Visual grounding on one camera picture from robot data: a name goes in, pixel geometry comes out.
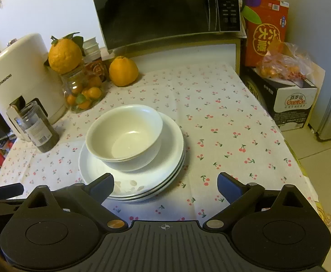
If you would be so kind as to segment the large orange on jar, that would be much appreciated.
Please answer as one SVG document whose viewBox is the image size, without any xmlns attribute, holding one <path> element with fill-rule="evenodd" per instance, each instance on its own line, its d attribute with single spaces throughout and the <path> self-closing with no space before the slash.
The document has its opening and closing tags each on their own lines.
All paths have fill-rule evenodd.
<svg viewBox="0 0 331 272">
<path fill-rule="evenodd" d="M 84 39 L 79 32 L 62 38 L 51 36 L 51 46 L 44 65 L 62 75 L 76 69 L 84 57 Z"/>
</svg>

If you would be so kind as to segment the red gift box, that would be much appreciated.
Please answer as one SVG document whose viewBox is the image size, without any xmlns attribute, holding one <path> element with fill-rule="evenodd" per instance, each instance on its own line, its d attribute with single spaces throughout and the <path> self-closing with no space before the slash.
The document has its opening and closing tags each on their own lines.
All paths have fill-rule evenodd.
<svg viewBox="0 0 331 272">
<path fill-rule="evenodd" d="M 287 32 L 289 3 L 280 0 L 243 0 L 246 44 L 243 64 L 255 67 L 273 40 L 283 42 Z"/>
</svg>

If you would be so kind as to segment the cherry print tablecloth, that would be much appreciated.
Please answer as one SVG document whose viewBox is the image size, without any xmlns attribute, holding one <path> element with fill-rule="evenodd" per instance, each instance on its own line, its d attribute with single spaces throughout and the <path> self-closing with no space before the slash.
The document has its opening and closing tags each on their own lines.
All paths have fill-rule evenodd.
<svg viewBox="0 0 331 272">
<path fill-rule="evenodd" d="M 121 219 L 205 222 L 228 205 L 216 186 L 220 172 L 266 189 L 293 184 L 315 204 L 317 194 L 277 125 L 224 63 L 154 71 L 130 87 L 110 86 L 94 108 L 68 113 L 55 124 L 61 138 L 51 151 L 15 141 L 0 169 L 0 186 L 19 182 L 28 195 L 38 185 L 56 190 L 81 181 L 78 159 L 85 133 L 104 112 L 127 104 L 143 104 L 172 118 L 183 132 L 186 161 L 171 186 L 152 199 L 106 200 L 105 207 Z"/>
</svg>

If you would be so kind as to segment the white ceramic bowl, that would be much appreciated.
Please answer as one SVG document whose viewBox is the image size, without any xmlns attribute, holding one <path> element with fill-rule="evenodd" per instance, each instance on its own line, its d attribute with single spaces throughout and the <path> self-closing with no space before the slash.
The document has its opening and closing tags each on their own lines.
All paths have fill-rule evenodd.
<svg viewBox="0 0 331 272">
<path fill-rule="evenodd" d="M 160 113 L 149 106 L 117 107 L 92 123 L 85 138 L 86 148 L 112 169 L 136 171 L 159 153 L 163 126 Z"/>
</svg>

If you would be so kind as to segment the large orange by microwave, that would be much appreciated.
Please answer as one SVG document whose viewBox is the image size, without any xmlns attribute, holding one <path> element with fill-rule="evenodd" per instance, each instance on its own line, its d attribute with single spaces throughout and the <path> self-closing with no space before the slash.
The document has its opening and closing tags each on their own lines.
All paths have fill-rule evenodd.
<svg viewBox="0 0 331 272">
<path fill-rule="evenodd" d="M 136 63 L 127 57 L 117 56 L 109 66 L 109 78 L 117 87 L 133 84 L 139 75 Z"/>
</svg>

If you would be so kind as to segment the plastic bag of oranges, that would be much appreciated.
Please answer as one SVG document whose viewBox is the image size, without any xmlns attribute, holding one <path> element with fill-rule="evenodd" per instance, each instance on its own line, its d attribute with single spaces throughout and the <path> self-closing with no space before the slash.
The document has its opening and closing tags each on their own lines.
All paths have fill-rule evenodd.
<svg viewBox="0 0 331 272">
<path fill-rule="evenodd" d="M 274 39 L 256 72 L 265 79 L 305 80 L 312 74 L 312 61 L 297 45 Z"/>
</svg>

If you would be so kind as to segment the black white cardboard box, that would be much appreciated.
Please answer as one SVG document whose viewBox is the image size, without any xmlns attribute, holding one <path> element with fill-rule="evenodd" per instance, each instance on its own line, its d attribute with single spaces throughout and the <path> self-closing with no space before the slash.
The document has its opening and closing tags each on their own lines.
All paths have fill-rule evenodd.
<svg viewBox="0 0 331 272">
<path fill-rule="evenodd" d="M 240 78 L 281 131 L 307 124 L 317 96 L 317 87 L 312 82 L 306 79 L 296 84 L 289 80 L 265 79 L 251 68 L 242 69 Z"/>
</svg>

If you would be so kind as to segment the white air fryer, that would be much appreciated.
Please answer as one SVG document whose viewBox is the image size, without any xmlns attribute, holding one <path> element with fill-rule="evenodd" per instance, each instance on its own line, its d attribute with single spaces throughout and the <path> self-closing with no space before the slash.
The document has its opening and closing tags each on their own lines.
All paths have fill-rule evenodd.
<svg viewBox="0 0 331 272">
<path fill-rule="evenodd" d="M 66 111 L 62 82 L 44 65 L 48 50 L 39 33 L 25 35 L 0 53 L 0 114 L 17 138 L 30 141 L 15 118 L 36 101 L 54 124 Z"/>
</svg>

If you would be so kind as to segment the black microwave oven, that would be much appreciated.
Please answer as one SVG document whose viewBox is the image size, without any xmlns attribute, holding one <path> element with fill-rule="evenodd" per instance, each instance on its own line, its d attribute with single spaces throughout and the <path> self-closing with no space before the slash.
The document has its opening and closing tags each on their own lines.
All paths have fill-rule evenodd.
<svg viewBox="0 0 331 272">
<path fill-rule="evenodd" d="M 241 31 L 239 0 L 93 0 L 107 49 Z"/>
</svg>

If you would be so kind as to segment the glass jar of kumquats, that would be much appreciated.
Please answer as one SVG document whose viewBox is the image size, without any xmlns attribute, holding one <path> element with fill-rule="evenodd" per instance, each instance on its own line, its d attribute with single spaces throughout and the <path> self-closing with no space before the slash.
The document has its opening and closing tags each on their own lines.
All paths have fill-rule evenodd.
<svg viewBox="0 0 331 272">
<path fill-rule="evenodd" d="M 60 77 L 65 105 L 73 113 L 89 110 L 105 97 L 105 83 L 84 65 Z"/>
</svg>

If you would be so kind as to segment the stacked white paper cups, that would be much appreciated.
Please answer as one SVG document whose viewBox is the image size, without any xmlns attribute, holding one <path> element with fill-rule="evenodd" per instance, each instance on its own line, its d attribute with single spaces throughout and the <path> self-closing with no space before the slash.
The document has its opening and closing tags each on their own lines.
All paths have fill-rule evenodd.
<svg viewBox="0 0 331 272">
<path fill-rule="evenodd" d="M 88 56 L 89 54 L 93 52 L 98 52 L 100 50 L 99 44 L 96 41 L 96 37 L 92 37 L 91 39 L 84 41 L 82 48 L 85 56 Z"/>
</svg>

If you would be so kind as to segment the dark clear plastic jar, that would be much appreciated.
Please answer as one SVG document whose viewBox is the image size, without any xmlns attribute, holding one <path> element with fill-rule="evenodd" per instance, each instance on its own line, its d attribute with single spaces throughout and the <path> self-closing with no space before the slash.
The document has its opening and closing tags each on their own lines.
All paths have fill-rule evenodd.
<svg viewBox="0 0 331 272">
<path fill-rule="evenodd" d="M 59 134 L 36 101 L 28 103 L 21 109 L 16 122 L 42 153 L 53 149 L 59 141 Z"/>
</svg>

